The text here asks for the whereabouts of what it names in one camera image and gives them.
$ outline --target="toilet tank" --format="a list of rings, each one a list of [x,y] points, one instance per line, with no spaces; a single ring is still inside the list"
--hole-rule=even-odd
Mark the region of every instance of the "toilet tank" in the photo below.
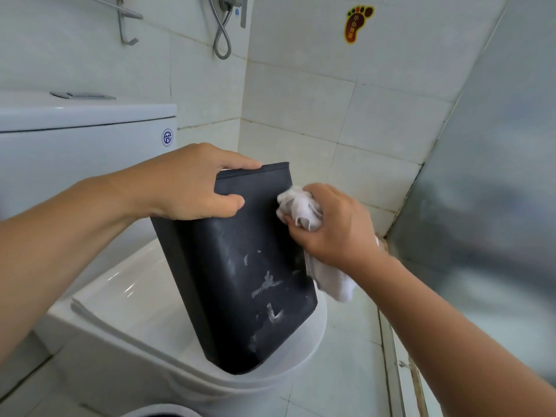
[[[73,183],[176,148],[176,105],[116,96],[0,91],[0,220]],[[72,294],[156,238],[150,219],[117,237]]]

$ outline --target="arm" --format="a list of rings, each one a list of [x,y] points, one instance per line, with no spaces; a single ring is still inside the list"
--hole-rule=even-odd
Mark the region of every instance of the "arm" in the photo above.
[[[307,188],[323,226],[288,222],[305,250],[351,277],[376,302],[450,417],[556,415],[556,390],[377,248],[368,211],[331,186]]]
[[[222,168],[260,166],[212,145],[190,145],[80,181],[0,222],[0,363],[89,262],[135,220],[233,216],[244,201],[216,195],[216,174]]]

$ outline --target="blue label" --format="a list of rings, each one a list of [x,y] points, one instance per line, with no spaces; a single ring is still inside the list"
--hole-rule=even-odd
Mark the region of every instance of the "blue label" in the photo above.
[[[166,129],[162,133],[162,144],[164,146],[170,146],[173,140],[173,133],[170,129]]]

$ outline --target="shower hose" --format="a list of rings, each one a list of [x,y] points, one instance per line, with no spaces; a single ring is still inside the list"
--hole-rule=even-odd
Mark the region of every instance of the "shower hose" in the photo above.
[[[230,42],[230,37],[228,36],[228,33],[226,32],[226,24],[228,23],[228,20],[230,20],[230,16],[232,16],[232,11],[233,11],[233,6],[232,5],[228,5],[228,12],[226,13],[226,17],[224,18],[224,21],[220,20],[220,17],[218,16],[218,12],[216,11],[216,7],[214,6],[214,2],[212,0],[208,0],[209,4],[210,4],[210,9],[212,10],[212,14],[214,15],[214,18],[216,19],[216,22],[218,23],[218,31],[216,31],[216,36],[214,38],[214,45],[212,46],[212,49],[214,50],[214,54],[216,54],[216,56],[218,58],[220,58],[220,60],[225,60],[227,59],[230,55],[232,55],[232,42]],[[228,45],[228,51],[226,51],[226,54],[222,55],[220,54],[220,51],[218,50],[218,41],[220,40],[220,36],[224,34],[224,39],[226,39],[226,44]]]

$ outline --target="towel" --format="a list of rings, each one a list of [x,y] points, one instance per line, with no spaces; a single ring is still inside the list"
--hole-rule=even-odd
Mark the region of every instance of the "towel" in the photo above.
[[[315,198],[299,187],[292,187],[281,193],[278,198],[279,207],[276,215],[285,224],[285,216],[289,215],[296,226],[307,231],[316,231],[323,224],[323,210]],[[307,275],[313,278],[319,290],[324,291],[334,300],[347,302],[353,296],[357,286],[354,280],[339,269],[325,265],[305,252]]]

